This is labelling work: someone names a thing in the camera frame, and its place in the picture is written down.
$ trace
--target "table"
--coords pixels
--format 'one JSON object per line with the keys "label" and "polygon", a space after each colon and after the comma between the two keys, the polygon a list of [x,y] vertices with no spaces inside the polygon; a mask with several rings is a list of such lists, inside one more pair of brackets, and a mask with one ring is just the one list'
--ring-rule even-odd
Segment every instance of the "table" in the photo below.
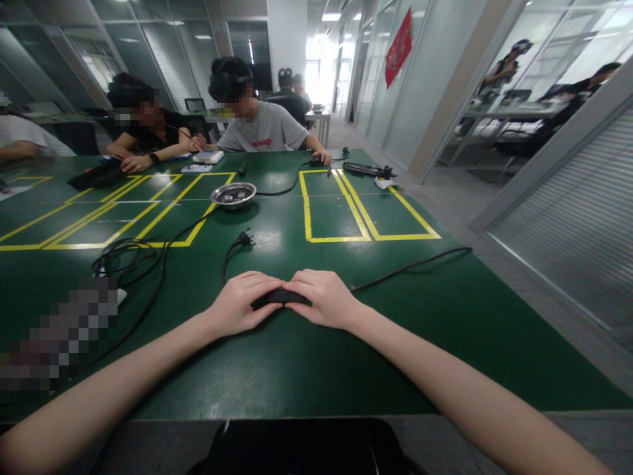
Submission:
{"label": "table", "polygon": [[332,111],[324,110],[320,113],[310,111],[305,114],[306,121],[318,121],[320,122],[318,129],[318,141],[327,148],[328,141],[330,139],[330,118],[332,117]]}
{"label": "table", "polygon": [[464,151],[464,147],[468,143],[468,140],[472,137],[479,122],[484,119],[499,119],[500,123],[491,135],[492,138],[497,138],[501,131],[508,125],[510,119],[548,119],[554,117],[564,106],[560,104],[545,104],[541,105],[539,102],[526,102],[524,104],[509,105],[509,106],[494,106],[490,104],[480,104],[478,106],[471,106],[464,112],[464,117],[471,117],[475,120],[472,127],[466,133],[464,139],[457,147],[455,153],[448,162],[440,160],[440,163],[453,166],[457,161],[460,154]]}
{"label": "table", "polygon": [[[340,157],[341,150],[331,150]],[[51,161],[14,177],[33,189],[0,203],[3,282],[0,353],[38,327],[52,303],[67,301],[109,239],[176,232],[210,209],[211,192],[237,179],[261,191],[286,188],[310,152],[229,153],[210,174],[183,175],[168,162],[113,189],[77,193],[65,183],[96,158]],[[355,162],[372,164],[362,150]],[[71,384],[207,308],[220,291],[220,265],[239,232],[255,245],[235,250],[227,277],[249,269],[290,279],[297,269],[336,271],[362,284],[413,260],[459,246],[422,206],[373,180],[309,168],[297,187],[257,197],[243,212],[218,210],[183,236],[167,260],[164,288],[147,318],[114,353]],[[127,288],[105,350],[135,320],[155,277]],[[632,401],[472,253],[443,258],[359,291],[357,297],[438,344],[539,410],[633,408]],[[95,350],[86,359],[96,356]],[[20,395],[27,400],[27,394]],[[37,402],[0,409],[16,421]],[[133,410],[134,420],[207,420],[435,413],[433,405],[383,357],[342,331],[316,327],[284,309],[256,330],[199,352]]]}
{"label": "table", "polygon": [[[222,115],[218,115],[216,113],[212,113],[209,110],[204,110],[200,112],[191,112],[185,113],[184,115],[202,115],[205,120],[209,123],[224,123],[228,120],[227,117],[223,117]],[[305,114],[306,121],[318,121],[320,125],[318,127],[318,141],[324,147],[328,146],[328,140],[330,138],[330,118],[332,117],[332,112],[328,110],[324,110],[322,113],[315,113],[314,111],[310,111]]]}

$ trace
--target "white shirt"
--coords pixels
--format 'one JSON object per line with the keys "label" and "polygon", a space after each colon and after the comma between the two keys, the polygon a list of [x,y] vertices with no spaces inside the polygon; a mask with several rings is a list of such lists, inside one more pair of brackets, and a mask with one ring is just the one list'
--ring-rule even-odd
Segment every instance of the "white shirt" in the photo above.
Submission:
{"label": "white shirt", "polygon": [[252,122],[232,122],[218,141],[227,152],[284,152],[297,150],[308,131],[277,104],[259,102]]}
{"label": "white shirt", "polygon": [[11,146],[18,141],[38,145],[38,156],[41,157],[75,156],[67,145],[39,125],[15,115],[0,115],[0,147]]}

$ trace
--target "poster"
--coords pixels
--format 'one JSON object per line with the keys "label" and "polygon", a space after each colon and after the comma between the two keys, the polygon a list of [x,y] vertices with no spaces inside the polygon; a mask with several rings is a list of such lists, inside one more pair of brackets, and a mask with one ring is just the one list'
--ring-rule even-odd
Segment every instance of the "poster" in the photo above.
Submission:
{"label": "poster", "polygon": [[404,64],[404,60],[411,53],[411,9],[405,15],[400,29],[394,38],[394,42],[387,51],[387,58],[384,68],[384,79],[387,83],[387,89],[394,82],[394,78]]}

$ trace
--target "forearm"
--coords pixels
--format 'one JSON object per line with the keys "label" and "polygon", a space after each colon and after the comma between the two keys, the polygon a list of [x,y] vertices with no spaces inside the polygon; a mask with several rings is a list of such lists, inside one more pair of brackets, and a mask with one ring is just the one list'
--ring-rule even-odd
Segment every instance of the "forearm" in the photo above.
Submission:
{"label": "forearm", "polygon": [[214,340],[196,316],[53,399],[0,438],[0,472],[51,473],[110,430],[160,379]]}
{"label": "forearm", "polygon": [[305,138],[303,143],[305,143],[305,146],[307,148],[309,148],[310,150],[313,150],[315,152],[318,151],[318,150],[324,150],[325,149],[325,147],[321,145],[321,142],[318,141],[318,138],[316,138],[312,134],[308,134],[308,136]]}
{"label": "forearm", "polygon": [[161,162],[165,162],[169,160],[170,158],[174,158],[174,157],[189,153],[189,145],[187,143],[177,143],[175,145],[170,145],[169,147],[165,147],[162,150],[159,150],[155,153]]}
{"label": "forearm", "polygon": [[608,474],[546,417],[468,364],[364,307],[351,333],[396,365],[460,432],[513,474]]}
{"label": "forearm", "polygon": [[21,146],[10,145],[0,147],[0,160],[22,160],[24,158],[31,158],[35,156],[36,153],[33,153],[33,150],[28,150]]}

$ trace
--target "black t-shirt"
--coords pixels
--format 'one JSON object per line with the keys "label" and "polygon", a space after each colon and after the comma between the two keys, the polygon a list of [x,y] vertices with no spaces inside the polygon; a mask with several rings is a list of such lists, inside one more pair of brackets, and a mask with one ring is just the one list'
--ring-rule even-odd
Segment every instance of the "black t-shirt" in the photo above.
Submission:
{"label": "black t-shirt", "polygon": [[187,123],[185,119],[183,119],[183,116],[177,112],[165,110],[163,111],[163,116],[165,117],[165,136],[167,142],[164,142],[155,132],[140,125],[124,127],[123,132],[127,132],[134,137],[138,141],[136,145],[143,152],[155,152],[170,145],[176,145],[180,141],[180,132],[178,129],[187,127]]}

